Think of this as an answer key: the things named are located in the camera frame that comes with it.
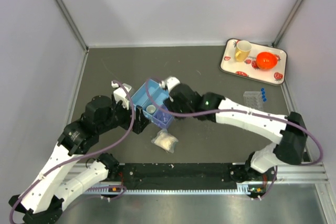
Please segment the blue three-drawer organizer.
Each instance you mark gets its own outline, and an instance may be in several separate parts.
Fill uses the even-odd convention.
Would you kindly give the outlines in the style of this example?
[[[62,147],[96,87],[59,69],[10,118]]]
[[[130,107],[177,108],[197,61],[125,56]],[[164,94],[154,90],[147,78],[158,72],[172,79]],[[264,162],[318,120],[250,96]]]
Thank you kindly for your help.
[[[168,127],[171,125],[171,123],[173,122],[174,118],[171,115],[171,119],[168,123],[168,125],[165,125],[161,122],[158,121],[158,119],[155,117],[156,114],[158,113],[159,110],[156,107],[156,111],[154,114],[149,114],[146,112],[146,107],[148,105],[154,105],[152,103],[152,100],[149,99],[146,90],[148,90],[150,97],[152,98],[152,100],[154,101],[154,103],[157,104],[157,106],[160,106],[161,108],[167,110],[167,108],[164,106],[164,100],[169,98],[169,93],[168,91],[163,90],[159,84],[155,81],[150,79],[148,81],[148,85],[146,85],[145,83],[135,92],[135,94],[131,97],[132,98],[132,102],[134,105],[139,105],[143,108],[144,110],[144,115],[152,122],[154,123],[156,126],[160,127],[161,129],[168,129]]]

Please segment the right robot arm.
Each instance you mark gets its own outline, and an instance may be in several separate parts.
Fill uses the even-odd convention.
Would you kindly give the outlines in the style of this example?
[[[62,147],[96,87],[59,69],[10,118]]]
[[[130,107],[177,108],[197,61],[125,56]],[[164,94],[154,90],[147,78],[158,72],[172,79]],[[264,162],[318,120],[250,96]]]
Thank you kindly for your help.
[[[301,165],[307,134],[303,132],[305,125],[300,114],[267,114],[216,93],[200,95],[188,85],[180,83],[176,77],[161,81],[160,87],[169,93],[164,106],[177,119],[192,117],[232,125],[271,141],[263,149],[249,155],[244,167],[245,177],[256,180],[274,166]]]

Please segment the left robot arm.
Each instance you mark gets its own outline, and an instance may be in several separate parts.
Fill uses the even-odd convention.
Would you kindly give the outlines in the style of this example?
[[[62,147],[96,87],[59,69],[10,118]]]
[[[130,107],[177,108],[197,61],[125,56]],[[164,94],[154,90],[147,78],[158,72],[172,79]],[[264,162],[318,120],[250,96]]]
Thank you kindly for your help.
[[[55,223],[93,185],[117,178],[119,163],[104,148],[93,153],[98,158],[89,168],[64,182],[77,162],[91,157],[88,152],[99,142],[100,135],[117,127],[126,129],[127,134],[139,134],[149,123],[142,105],[125,93],[94,97],[81,117],[64,128],[49,160],[30,187],[11,197],[10,222],[14,222],[14,213],[20,212],[24,223]]]

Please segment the clear test tube rack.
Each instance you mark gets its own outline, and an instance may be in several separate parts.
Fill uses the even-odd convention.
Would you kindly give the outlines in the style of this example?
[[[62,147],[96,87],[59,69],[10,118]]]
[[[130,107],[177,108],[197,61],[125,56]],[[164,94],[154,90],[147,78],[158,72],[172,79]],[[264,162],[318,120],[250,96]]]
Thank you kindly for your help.
[[[245,91],[243,94],[244,103],[246,107],[263,111],[264,110],[264,102],[262,100],[262,92],[261,91]]]

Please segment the bag of cotton balls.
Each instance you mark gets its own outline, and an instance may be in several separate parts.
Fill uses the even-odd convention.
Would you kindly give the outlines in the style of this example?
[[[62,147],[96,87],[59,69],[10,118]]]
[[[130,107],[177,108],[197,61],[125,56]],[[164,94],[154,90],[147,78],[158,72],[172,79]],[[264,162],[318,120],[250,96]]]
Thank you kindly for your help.
[[[178,139],[171,135],[167,129],[162,129],[157,133],[156,137],[151,140],[151,143],[168,153],[174,153]]]

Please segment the clear glass beaker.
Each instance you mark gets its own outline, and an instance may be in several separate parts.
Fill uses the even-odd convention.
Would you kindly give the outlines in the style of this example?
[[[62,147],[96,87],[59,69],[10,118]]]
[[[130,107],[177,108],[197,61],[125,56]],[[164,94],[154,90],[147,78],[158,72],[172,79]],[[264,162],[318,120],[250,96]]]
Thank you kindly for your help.
[[[171,119],[171,115],[170,114],[167,114],[167,113],[164,113],[162,111],[158,111],[158,113],[156,114],[155,116],[159,122],[165,124],[165,125],[168,125],[170,119]]]

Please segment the small white plastic cup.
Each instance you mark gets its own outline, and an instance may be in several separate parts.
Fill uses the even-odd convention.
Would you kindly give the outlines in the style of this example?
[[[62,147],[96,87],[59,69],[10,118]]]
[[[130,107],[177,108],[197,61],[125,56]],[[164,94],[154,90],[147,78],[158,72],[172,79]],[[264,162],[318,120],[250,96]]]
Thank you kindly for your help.
[[[146,112],[149,113],[149,114],[154,114],[156,111],[156,107],[154,105],[148,105],[146,107]]]

